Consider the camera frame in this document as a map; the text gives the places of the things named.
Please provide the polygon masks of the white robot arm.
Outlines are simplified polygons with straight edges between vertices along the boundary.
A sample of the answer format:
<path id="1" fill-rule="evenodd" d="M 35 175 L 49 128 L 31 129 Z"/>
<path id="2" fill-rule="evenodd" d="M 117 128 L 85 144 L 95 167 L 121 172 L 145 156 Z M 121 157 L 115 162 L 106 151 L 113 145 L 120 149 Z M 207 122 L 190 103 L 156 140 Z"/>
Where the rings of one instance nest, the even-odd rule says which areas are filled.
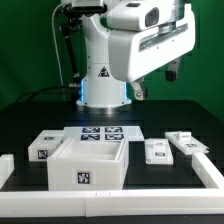
<path id="1" fill-rule="evenodd" d="M 195 16 L 188 0 L 61 0 L 68 22 L 66 45 L 84 33 L 87 73 L 74 74 L 76 104 L 83 110 L 113 113 L 131 104 L 126 86 L 142 100 L 144 77 L 166 65 L 174 81 L 182 55 L 195 44 Z"/>

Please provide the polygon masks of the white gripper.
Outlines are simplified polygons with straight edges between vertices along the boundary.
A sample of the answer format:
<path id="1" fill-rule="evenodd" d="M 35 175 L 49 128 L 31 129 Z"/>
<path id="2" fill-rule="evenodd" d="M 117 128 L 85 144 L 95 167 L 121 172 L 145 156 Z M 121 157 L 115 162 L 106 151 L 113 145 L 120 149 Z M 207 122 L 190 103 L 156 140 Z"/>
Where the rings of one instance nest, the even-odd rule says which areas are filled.
<path id="1" fill-rule="evenodd" d="M 195 44 L 195 17 L 190 3 L 156 3 L 159 22 L 143 31 L 112 29 L 109 65 L 113 77 L 131 82 L 136 100 L 147 97 L 143 76 L 168 64 L 168 82 L 178 78 L 180 56 Z"/>

